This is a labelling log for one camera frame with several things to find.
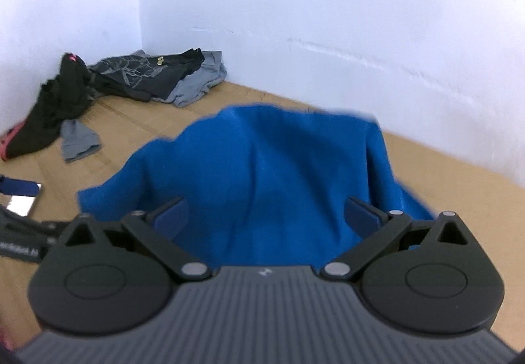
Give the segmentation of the blue jacket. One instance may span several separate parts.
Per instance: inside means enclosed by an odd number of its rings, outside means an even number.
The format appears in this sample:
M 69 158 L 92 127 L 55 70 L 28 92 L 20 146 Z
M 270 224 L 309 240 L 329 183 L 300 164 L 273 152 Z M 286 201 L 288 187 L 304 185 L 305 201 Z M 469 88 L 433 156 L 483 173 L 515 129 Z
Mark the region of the blue jacket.
M 345 222 L 352 197 L 431 218 L 395 180 L 378 124 L 270 105 L 229 107 L 147 143 L 77 195 L 100 222 L 177 197 L 190 213 L 173 243 L 213 268 L 325 265 L 361 241 Z

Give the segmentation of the white smartphone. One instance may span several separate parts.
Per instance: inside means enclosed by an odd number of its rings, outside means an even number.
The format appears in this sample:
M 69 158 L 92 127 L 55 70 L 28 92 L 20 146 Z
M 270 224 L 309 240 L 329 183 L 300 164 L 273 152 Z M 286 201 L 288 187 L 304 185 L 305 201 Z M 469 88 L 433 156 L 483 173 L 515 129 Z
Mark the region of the white smartphone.
M 33 191 L 29 192 L 29 195 L 11 195 L 7 201 L 6 208 L 18 216 L 29 216 L 41 189 L 41 183 L 36 182 Z

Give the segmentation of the small grey cloth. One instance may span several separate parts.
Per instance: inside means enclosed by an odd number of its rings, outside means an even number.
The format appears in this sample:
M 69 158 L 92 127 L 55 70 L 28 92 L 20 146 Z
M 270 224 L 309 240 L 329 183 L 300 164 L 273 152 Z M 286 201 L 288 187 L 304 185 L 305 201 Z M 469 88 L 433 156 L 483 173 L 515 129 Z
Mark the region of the small grey cloth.
M 100 150 L 100 137 L 79 119 L 66 119 L 60 127 L 61 153 L 66 163 L 79 161 Z

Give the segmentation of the black garment pink trim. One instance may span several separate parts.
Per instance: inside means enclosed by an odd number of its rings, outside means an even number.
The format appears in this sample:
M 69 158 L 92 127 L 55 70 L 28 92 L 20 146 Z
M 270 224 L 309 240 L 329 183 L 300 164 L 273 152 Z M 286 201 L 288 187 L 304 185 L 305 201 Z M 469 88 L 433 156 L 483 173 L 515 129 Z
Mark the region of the black garment pink trim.
M 64 54 L 59 74 L 41 85 L 29 115 L 1 137 L 1 159 L 12 160 L 53 144 L 62 122 L 78 118 L 90 106 L 90 80 L 84 61 L 76 54 Z

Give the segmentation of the black patterned shirt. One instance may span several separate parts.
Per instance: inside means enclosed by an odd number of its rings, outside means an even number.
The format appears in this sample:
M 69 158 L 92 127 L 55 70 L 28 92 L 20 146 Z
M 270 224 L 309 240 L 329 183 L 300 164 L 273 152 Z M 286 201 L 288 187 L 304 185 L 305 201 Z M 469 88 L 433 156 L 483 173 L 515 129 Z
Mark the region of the black patterned shirt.
M 196 72 L 205 57 L 201 49 L 181 54 L 149 55 L 143 51 L 108 57 L 88 67 L 90 86 L 104 96 L 119 96 L 139 102 L 165 100 L 175 86 Z

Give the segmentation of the grey t-shirt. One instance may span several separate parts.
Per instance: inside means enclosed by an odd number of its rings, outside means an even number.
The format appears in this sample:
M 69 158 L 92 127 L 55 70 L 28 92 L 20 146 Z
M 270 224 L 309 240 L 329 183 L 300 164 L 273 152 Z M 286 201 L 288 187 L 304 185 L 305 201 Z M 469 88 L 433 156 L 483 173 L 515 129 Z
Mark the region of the grey t-shirt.
M 171 103 L 178 108 L 188 106 L 200 100 L 226 79 L 227 71 L 222 62 L 222 52 L 204 51 L 203 56 L 205 59 L 200 68 L 180 80 L 165 99 L 165 103 Z

